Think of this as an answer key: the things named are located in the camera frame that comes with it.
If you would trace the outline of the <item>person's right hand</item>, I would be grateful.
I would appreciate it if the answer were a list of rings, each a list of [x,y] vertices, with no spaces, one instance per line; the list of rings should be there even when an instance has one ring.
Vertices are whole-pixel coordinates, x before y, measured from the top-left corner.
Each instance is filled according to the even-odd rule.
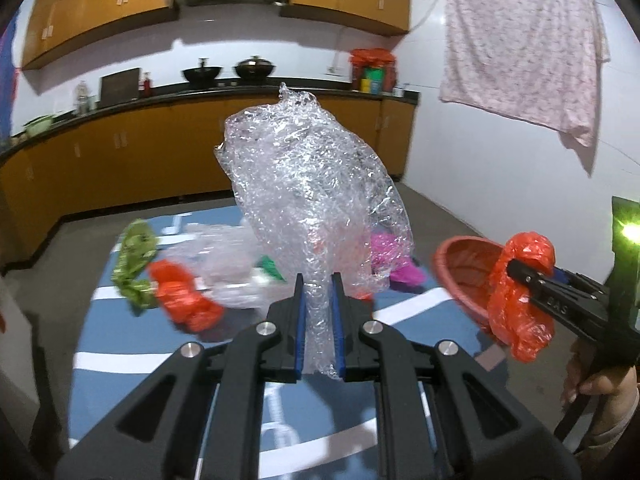
[[[578,394],[603,396],[605,411],[611,417],[622,417],[636,408],[639,391],[637,372],[634,366],[616,366],[590,372],[588,359],[593,350],[590,344],[577,339],[570,347],[572,358],[567,363],[561,402],[569,406]]]

